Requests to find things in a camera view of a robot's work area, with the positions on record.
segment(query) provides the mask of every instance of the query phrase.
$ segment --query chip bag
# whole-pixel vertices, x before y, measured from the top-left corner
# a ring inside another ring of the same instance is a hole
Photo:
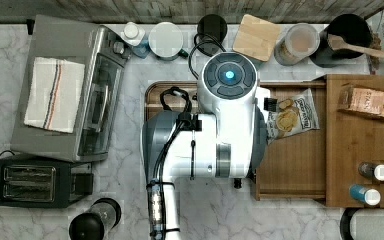
[[[268,143],[311,129],[320,129],[311,89],[278,103],[279,112],[269,112]]]

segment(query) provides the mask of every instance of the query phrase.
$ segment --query toaster oven window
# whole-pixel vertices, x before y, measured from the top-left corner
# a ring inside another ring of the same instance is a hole
[[[121,66],[97,55],[91,92],[80,137],[78,155],[96,155],[108,151],[110,129],[114,118]]]

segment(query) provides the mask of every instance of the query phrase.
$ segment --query striped towel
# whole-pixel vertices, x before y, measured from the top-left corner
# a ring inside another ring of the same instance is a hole
[[[84,64],[54,58],[35,58],[24,124],[72,133],[84,69]]]

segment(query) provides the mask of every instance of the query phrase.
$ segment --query marble countertop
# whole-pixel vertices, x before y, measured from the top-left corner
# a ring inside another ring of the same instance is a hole
[[[108,25],[120,32],[123,25]],[[143,25],[149,32],[152,25]],[[323,25],[314,25],[318,30]],[[282,25],[282,37],[290,25]],[[181,25],[184,49],[193,47],[196,26]],[[223,45],[231,50],[237,25],[229,25]],[[15,111],[30,36],[25,25],[0,25],[0,152],[9,149]],[[197,72],[208,58],[194,58]],[[366,58],[348,60],[340,67],[323,69],[305,59],[293,67],[283,67],[274,57],[258,67],[261,81],[308,81],[326,73],[368,74]],[[100,197],[111,197],[122,206],[122,220],[109,239],[148,239],[148,209],[145,177],[139,151],[139,133],[144,119],[144,93],[157,81],[194,80],[187,60],[172,62],[132,57],[121,85],[111,146],[107,160],[94,164],[94,194],[67,209],[24,209],[0,207],[0,240],[69,239],[71,220]],[[231,179],[179,179],[176,190],[180,225],[184,239],[340,239],[339,220],[343,209],[325,208],[305,199],[263,199],[255,201],[254,185],[243,181],[240,190]]]

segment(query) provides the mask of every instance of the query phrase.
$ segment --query toaster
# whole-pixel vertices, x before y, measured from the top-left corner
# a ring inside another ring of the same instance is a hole
[[[85,65],[72,133],[24,124],[36,57],[65,59]],[[124,67],[129,58],[130,49],[105,26],[36,16],[11,150],[68,162],[106,159]]]
[[[0,159],[0,205],[65,208],[92,194],[91,163],[70,163],[29,154]]]

